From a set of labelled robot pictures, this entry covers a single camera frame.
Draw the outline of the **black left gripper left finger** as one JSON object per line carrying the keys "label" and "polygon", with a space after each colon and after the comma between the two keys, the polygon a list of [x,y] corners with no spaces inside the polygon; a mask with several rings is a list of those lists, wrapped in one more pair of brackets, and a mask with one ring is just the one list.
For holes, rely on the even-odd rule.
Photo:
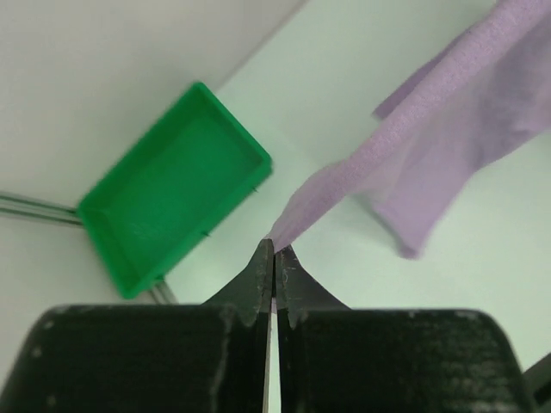
{"label": "black left gripper left finger", "polygon": [[44,312],[1,392],[4,412],[265,412],[274,248],[201,305]]}

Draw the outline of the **purple t shirt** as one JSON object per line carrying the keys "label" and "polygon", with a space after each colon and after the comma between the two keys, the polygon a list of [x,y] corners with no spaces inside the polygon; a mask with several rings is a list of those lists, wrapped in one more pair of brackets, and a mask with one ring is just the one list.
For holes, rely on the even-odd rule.
{"label": "purple t shirt", "polygon": [[414,258],[478,170],[550,128],[550,4],[499,1],[376,110],[351,155],[310,176],[273,224],[288,247],[345,196],[363,194]]}

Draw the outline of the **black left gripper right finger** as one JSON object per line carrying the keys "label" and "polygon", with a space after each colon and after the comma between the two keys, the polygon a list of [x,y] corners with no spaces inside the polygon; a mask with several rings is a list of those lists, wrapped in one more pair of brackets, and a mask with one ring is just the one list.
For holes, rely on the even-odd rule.
{"label": "black left gripper right finger", "polygon": [[517,358],[489,315],[351,309],[291,248],[274,258],[285,412],[533,412]]}

